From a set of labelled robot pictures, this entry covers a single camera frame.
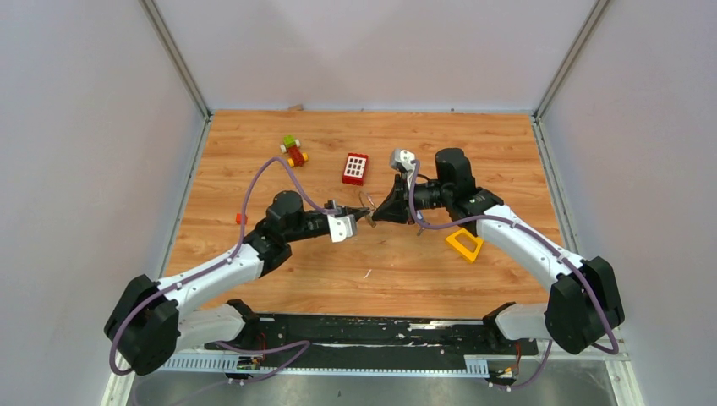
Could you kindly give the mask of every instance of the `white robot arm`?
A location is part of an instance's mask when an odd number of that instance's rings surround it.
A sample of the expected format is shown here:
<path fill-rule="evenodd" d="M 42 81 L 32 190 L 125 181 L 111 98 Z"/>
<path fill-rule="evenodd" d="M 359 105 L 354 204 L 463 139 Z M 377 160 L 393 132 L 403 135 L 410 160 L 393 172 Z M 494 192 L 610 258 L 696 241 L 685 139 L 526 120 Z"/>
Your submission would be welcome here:
<path fill-rule="evenodd" d="M 292 254 L 289 243 L 322 235 L 341 242 L 354 236 L 356 221 L 368 214 L 368 209 L 340 207 L 333 200 L 326 209 L 337 214 L 304 211 L 298 193 L 279 193 L 267 208 L 266 218 L 244 237 L 239 250 L 234 245 L 204 264 L 155 282 L 145 275 L 130 281 L 105 325 L 105 334 L 114 339 L 138 305 L 166 290 L 131 320 L 119 338 L 119 352 L 138 375 L 156 370 L 177 351 L 236 339 L 247 323 L 258 320 L 252 320 L 256 316 L 241 300 L 197 309 L 228 289 L 277 269 Z"/>
<path fill-rule="evenodd" d="M 553 339 L 566 351 L 578 354 L 605 334 L 604 324 L 611 329 L 623 322 L 620 294 L 610 264 L 600 257 L 586 261 L 565 250 L 521 220 L 501 198 L 476 186 L 470 161 L 462 150 L 437 152 L 438 176 L 421 184 L 415 180 L 419 162 L 412 152 L 394 150 L 390 166 L 399 174 L 391 193 L 372 213 L 375 222 L 410 224 L 419 218 L 418 210 L 446 208 L 453 223 L 421 225 L 466 228 L 506 252 L 550 293 L 547 304 L 504 304 L 484 317 L 486 325 L 500 332 L 500 339 Z M 588 290 L 601 311 L 593 306 Z"/>

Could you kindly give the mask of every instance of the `red toy block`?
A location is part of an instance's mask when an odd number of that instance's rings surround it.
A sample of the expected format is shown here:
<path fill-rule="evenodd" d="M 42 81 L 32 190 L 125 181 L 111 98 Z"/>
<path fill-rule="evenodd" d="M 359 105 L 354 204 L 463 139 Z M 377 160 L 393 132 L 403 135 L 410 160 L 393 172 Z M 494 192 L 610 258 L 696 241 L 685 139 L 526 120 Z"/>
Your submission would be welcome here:
<path fill-rule="evenodd" d="M 361 154 L 348 154 L 346 167 L 343 169 L 342 182 L 363 186 L 366 179 L 366 169 L 369 167 L 369 156 Z"/>
<path fill-rule="evenodd" d="M 297 146 L 290 146 L 287 149 L 287 152 L 291 157 L 289 165 L 291 165 L 292 167 L 302 167 L 306 163 L 306 159 L 304 159 L 304 154 L 301 153 Z"/>

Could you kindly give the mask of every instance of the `yellow toy piece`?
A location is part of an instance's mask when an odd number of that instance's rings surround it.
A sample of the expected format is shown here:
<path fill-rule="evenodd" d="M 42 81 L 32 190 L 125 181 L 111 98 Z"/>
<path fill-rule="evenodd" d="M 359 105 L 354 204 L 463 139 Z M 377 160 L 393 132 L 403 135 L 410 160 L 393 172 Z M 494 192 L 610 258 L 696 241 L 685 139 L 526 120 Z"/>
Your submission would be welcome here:
<path fill-rule="evenodd" d="M 308 162 L 308 161 L 309 161 L 309 154 L 303 153 L 303 154 L 301 154 L 301 155 L 304 157 L 304 162 Z M 290 166 L 290 167 L 294 167 L 295 163 L 293 163 L 293 159 L 292 159 L 292 158 L 288 158 L 288 159 L 287 159 L 287 162 L 289 162 L 289 166 Z"/>
<path fill-rule="evenodd" d="M 458 237 L 460 235 L 465 235 L 466 238 L 473 241 L 475 243 L 475 250 L 471 251 L 468 248 L 466 248 L 465 245 L 461 244 L 461 242 L 458 241 Z M 461 228 L 458 231 L 456 231 L 455 233 L 446 237 L 446 242 L 454 250 L 458 251 L 458 254 L 462 255 L 462 257 L 465 258 L 466 261 L 470 262 L 471 264 L 475 262 L 476 258 L 478 258 L 478 252 L 480 251 L 480 247 L 483 246 L 483 239 L 480 237 L 474 237 L 465 228 Z"/>

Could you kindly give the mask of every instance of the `white wall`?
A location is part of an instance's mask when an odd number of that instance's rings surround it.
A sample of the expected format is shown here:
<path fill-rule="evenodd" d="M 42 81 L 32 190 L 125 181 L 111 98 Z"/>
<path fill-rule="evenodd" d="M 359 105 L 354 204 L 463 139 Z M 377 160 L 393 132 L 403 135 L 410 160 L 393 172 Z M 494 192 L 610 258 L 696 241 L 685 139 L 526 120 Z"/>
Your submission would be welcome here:
<path fill-rule="evenodd" d="M 594 0 L 158 0 L 212 108 L 537 107 Z"/>
<path fill-rule="evenodd" d="M 94 405 L 201 120 L 137 1 L 0 8 L 0 404 Z"/>
<path fill-rule="evenodd" d="M 650 406 L 717 399 L 715 21 L 709 0 L 615 0 L 545 119 Z"/>

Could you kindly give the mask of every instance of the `wooden floor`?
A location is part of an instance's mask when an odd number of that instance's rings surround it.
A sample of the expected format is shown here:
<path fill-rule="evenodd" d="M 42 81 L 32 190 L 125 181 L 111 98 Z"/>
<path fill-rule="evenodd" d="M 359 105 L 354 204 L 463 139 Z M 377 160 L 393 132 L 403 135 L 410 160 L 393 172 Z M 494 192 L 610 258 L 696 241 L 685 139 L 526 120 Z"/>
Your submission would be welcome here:
<path fill-rule="evenodd" d="M 456 146 L 470 158 L 480 186 L 561 241 L 528 116 L 223 111 L 214 117 L 167 275 L 197 266 L 236 242 L 235 217 L 244 191 L 257 168 L 281 154 L 286 134 L 300 139 L 309 154 L 309 162 L 295 173 L 319 204 L 336 199 L 360 206 L 361 188 L 341 182 L 349 152 L 369 155 L 363 190 L 380 204 L 392 186 L 388 157 L 394 148 L 414 152 L 421 172 L 434 177 L 434 154 Z M 272 165 L 249 201 L 251 227 L 284 189 L 293 185 L 278 164 Z M 443 210 L 427 217 L 433 223 L 448 220 Z M 417 226 L 371 228 L 363 220 L 358 225 L 358 235 L 340 244 L 328 237 L 293 243 L 293 256 L 282 267 L 229 289 L 207 307 L 240 298 L 255 311 L 481 317 L 507 301 L 546 300 L 538 283 L 493 245 L 485 244 L 476 262 L 468 264 L 443 240 L 453 230 L 417 237 Z"/>

